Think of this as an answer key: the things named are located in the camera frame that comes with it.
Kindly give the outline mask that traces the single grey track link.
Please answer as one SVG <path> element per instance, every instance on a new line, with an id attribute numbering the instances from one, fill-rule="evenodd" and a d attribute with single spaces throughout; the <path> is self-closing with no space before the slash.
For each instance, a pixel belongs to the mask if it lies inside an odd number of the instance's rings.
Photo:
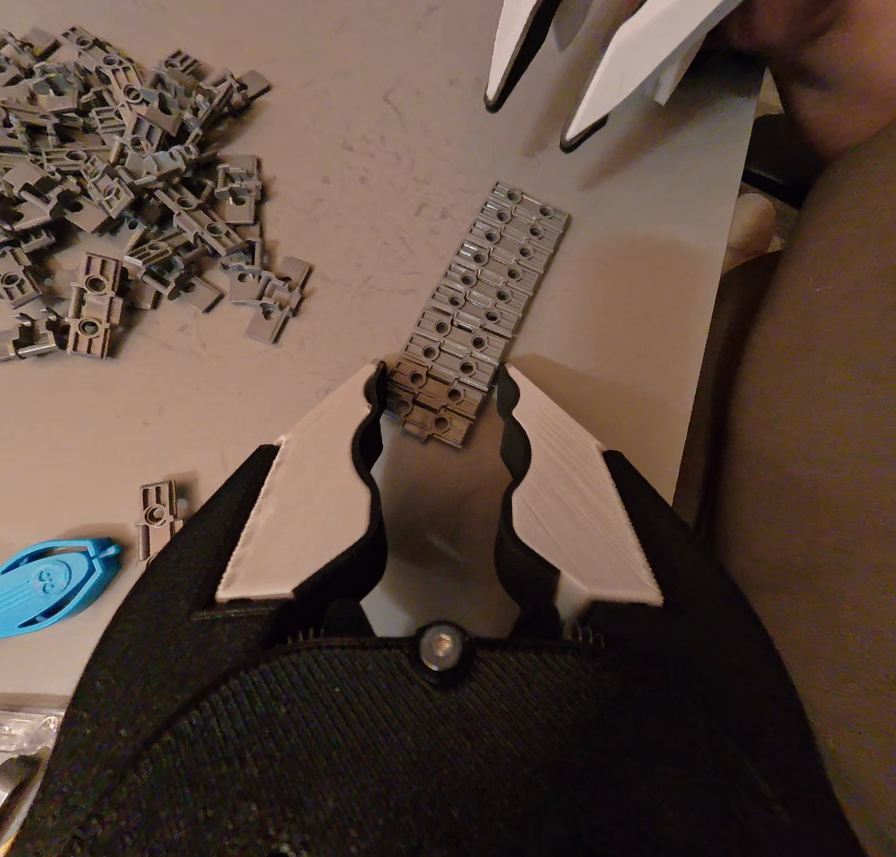
<path id="1" fill-rule="evenodd" d="M 135 522 L 138 561 L 142 568 L 165 549 L 183 527 L 176 481 L 165 479 L 140 487 L 140 515 Z"/>

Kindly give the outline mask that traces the person's beige trousers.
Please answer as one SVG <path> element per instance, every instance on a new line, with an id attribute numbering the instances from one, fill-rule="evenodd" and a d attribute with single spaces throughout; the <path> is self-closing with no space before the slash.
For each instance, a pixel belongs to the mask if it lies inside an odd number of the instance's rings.
<path id="1" fill-rule="evenodd" d="M 735 202 L 722 274 L 772 251 L 777 244 L 777 211 L 761 193 L 745 192 Z"/>

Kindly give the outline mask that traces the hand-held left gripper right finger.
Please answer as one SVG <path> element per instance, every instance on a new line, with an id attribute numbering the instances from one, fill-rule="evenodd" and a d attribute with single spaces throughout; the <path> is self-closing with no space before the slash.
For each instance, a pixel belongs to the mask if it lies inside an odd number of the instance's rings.
<path id="1" fill-rule="evenodd" d="M 603 446 L 520 370 L 497 376 L 504 493 L 495 562 L 524 612 L 579 620 L 598 602 L 663 596 L 603 457 Z"/>

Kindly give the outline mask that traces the person's black shoe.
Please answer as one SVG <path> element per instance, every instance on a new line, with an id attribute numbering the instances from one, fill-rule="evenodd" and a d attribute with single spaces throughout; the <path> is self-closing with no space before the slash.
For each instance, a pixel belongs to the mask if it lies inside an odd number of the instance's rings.
<path id="1" fill-rule="evenodd" d="M 824 167 L 823 160 L 805 146 L 751 142 L 741 181 L 792 209 L 800 209 Z"/>

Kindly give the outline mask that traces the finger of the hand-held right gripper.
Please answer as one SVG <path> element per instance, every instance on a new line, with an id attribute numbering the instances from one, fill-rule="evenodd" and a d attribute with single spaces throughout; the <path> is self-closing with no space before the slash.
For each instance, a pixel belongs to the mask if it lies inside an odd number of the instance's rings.
<path id="1" fill-rule="evenodd" d="M 487 77 L 485 106 L 498 112 L 544 44 L 563 0 L 504 0 Z"/>
<path id="2" fill-rule="evenodd" d="M 572 152 L 637 91 L 665 105 L 706 35 L 743 0 L 644 0 L 611 37 L 562 134 Z"/>

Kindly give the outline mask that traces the assembled grey track strip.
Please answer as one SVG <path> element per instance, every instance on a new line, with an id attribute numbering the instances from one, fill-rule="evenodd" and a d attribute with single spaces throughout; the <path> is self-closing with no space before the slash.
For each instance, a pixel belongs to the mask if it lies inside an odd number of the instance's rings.
<path id="1" fill-rule="evenodd" d="M 553 202 L 494 185 L 389 372 L 386 411 L 405 433 L 462 447 L 570 222 Z"/>

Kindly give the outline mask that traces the clear plastic brick piece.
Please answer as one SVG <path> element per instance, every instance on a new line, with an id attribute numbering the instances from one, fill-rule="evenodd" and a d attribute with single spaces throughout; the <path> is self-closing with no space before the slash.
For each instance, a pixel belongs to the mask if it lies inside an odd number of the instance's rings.
<path id="1" fill-rule="evenodd" d="M 64 711 L 1 710 L 1 755 L 30 755 L 52 751 Z"/>

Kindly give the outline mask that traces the person's right hand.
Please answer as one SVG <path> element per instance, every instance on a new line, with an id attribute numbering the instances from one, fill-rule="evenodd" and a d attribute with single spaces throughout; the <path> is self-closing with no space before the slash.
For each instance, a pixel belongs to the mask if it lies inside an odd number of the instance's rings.
<path id="1" fill-rule="evenodd" d="M 895 117 L 895 0 L 744 0 L 719 26 L 760 57 L 805 140 L 832 160 Z"/>

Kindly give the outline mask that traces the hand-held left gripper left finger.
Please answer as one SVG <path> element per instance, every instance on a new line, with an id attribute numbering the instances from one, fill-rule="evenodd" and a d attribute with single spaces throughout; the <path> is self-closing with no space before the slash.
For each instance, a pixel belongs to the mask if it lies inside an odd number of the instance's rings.
<path id="1" fill-rule="evenodd" d="M 382 361 L 367 363 L 275 442 L 216 603 L 308 591 L 375 533 L 383 519 L 373 470 L 384 448 L 386 379 Z"/>

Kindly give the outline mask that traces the person's grey clothing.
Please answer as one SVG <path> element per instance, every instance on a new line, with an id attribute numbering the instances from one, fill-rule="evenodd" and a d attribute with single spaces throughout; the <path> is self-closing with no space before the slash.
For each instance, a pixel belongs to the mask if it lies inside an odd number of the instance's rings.
<path id="1" fill-rule="evenodd" d="M 720 280 L 674 500 L 797 685 L 847 819 L 894 855 L 895 131 Z"/>

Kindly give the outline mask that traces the blue plastic separator tool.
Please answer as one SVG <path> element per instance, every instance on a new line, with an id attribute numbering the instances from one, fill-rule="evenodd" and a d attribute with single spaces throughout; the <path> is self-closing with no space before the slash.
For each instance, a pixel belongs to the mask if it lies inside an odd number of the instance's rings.
<path id="1" fill-rule="evenodd" d="M 1 567 L 1 638 L 35 632 L 90 607 L 120 571 L 111 538 L 56 539 L 20 550 Z"/>

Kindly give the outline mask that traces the pile of grey track links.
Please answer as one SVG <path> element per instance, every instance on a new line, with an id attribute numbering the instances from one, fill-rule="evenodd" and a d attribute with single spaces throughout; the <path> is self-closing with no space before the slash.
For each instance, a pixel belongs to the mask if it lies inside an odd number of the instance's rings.
<path id="1" fill-rule="evenodd" d="M 222 300 L 275 345 L 310 264 L 274 268 L 260 157 L 222 153 L 272 85 L 182 50 L 145 67 L 80 27 L 1 38 L 2 362 L 109 358 L 137 313 Z"/>

